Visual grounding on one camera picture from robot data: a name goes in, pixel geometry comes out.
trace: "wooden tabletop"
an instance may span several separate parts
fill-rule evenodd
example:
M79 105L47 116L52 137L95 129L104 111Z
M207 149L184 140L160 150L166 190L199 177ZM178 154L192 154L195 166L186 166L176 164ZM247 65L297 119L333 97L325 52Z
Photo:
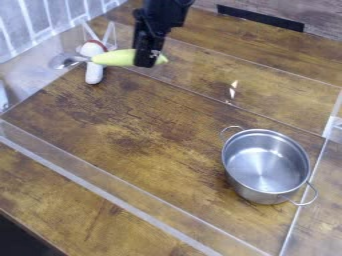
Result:
M110 15L120 22L120 47L130 44L126 14L135 4ZM199 17L207 20L203 29ZM104 18L94 21L99 33L104 24ZM250 26L265 31L258 38L231 30ZM229 27L239 43L223 40ZM286 38L277 47L271 33ZM1 210L70 255L196 255L206 246L222 254L277 255L297 208L255 205L237 196L225 179L218 134L230 125L275 130L301 143L314 168L339 93L327 83L342 79L331 69L342 66L341 57L331 61L330 50L341 45L195 9L186 32L176 30L172 38L170 64L152 70L107 68L98 86L86 85L86 69L76 67L3 119L230 234L238 245L218 245L203 231L190 238L204 247L194 247L192 240L160 230L7 146L0 147Z

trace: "metal pot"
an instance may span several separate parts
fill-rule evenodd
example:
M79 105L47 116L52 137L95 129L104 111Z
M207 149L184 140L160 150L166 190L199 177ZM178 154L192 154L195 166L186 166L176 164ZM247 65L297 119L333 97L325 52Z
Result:
M226 140L225 132L231 128L242 131ZM309 157L291 138L270 130L245 130L241 126L225 128L221 137L226 142L222 150L226 177L243 198L259 204L290 201L303 206L314 202L318 192L307 181ZM297 203L290 197L305 183L314 190L314 198Z

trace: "white object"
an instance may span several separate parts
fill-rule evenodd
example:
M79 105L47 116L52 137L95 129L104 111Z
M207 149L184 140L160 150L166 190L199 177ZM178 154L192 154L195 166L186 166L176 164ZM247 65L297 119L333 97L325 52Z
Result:
M96 40L90 40L80 48L80 54L87 57L94 57L107 51L102 42ZM95 64L92 62L87 63L87 72L86 72L86 83L98 84L103 79L103 69L104 66Z

